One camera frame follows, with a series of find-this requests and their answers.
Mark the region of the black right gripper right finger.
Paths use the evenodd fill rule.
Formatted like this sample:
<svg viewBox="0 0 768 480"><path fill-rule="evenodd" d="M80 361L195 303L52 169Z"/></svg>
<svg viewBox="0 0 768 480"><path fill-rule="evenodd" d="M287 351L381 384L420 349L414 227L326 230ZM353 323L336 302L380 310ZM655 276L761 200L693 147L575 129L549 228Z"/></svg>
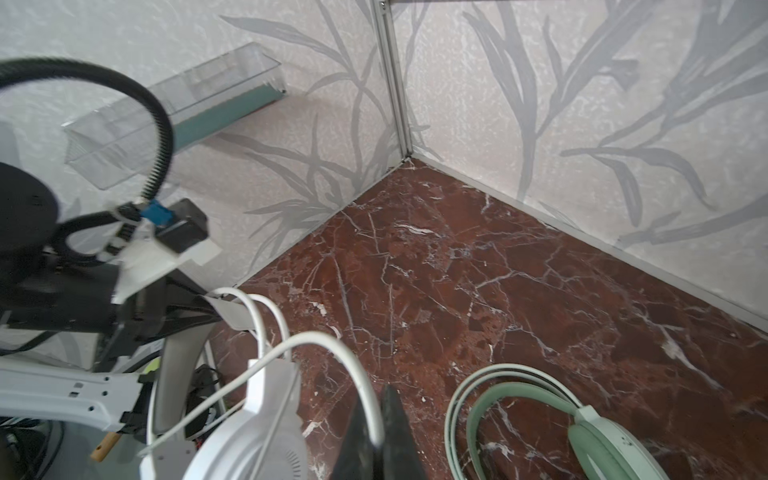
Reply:
<svg viewBox="0 0 768 480"><path fill-rule="evenodd" d="M385 440L381 449L381 474L386 480L426 479L408 416L392 385L381 397Z"/></svg>

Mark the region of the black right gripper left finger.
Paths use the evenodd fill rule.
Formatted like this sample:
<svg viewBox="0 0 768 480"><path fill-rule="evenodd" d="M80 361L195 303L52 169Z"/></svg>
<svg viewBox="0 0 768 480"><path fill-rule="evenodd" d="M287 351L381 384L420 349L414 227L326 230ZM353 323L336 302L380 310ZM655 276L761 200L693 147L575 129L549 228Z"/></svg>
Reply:
<svg viewBox="0 0 768 480"><path fill-rule="evenodd" d="M388 479L388 447L387 442L382 447L371 443L364 408L357 400L330 479Z"/></svg>

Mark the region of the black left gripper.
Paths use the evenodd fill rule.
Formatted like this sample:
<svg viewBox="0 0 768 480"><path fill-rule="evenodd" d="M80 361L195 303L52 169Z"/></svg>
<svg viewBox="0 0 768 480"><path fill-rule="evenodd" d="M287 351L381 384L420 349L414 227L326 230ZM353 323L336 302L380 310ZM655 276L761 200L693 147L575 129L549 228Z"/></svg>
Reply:
<svg viewBox="0 0 768 480"><path fill-rule="evenodd" d="M179 270L155 281L120 305L101 324L93 372L109 372L142 345L215 323L220 316L200 285Z"/></svg>

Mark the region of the white over-ear headphones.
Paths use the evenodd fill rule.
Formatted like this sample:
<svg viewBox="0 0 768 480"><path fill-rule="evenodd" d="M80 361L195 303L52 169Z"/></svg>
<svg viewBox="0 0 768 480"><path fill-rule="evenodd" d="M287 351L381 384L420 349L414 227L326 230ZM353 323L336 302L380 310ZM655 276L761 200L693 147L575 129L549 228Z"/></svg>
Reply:
<svg viewBox="0 0 768 480"><path fill-rule="evenodd" d="M304 479L306 443L297 414L300 368L294 348L318 346L330 352L346 369L362 402L374 447L385 440L380 403L357 356L338 338L324 332L290 333L284 315L270 299L223 287L211 298L231 295L239 299L254 324L258 356L248 369L186 414L164 434L148 441L140 451L143 479ZM240 386L247 395L238 407L216 421L201 445L185 436L185 428L209 407Z"/></svg>

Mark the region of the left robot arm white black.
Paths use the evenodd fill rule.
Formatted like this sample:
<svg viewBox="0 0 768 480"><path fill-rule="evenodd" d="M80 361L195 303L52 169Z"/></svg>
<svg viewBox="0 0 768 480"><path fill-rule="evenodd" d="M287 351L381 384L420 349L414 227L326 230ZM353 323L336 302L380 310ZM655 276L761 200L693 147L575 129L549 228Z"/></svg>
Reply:
<svg viewBox="0 0 768 480"><path fill-rule="evenodd" d="M67 221L59 218L52 191L24 170L1 168L1 310L13 328L32 330L37 341L72 330L103 336L95 368L104 372L138 346L163 340L163 372L153 406L154 424L165 431L186 412L195 364L214 314L202 290L173 272L143 283L124 301L114 295L122 271L117 257L136 225L150 221L160 243L174 253L207 237L207 220L189 200L171 207L157 201L175 150L171 120L157 97L114 70L64 58L20 58L1 65L9 88L44 80L76 80L125 94L142 105L157 133L157 155L139 197Z"/></svg>

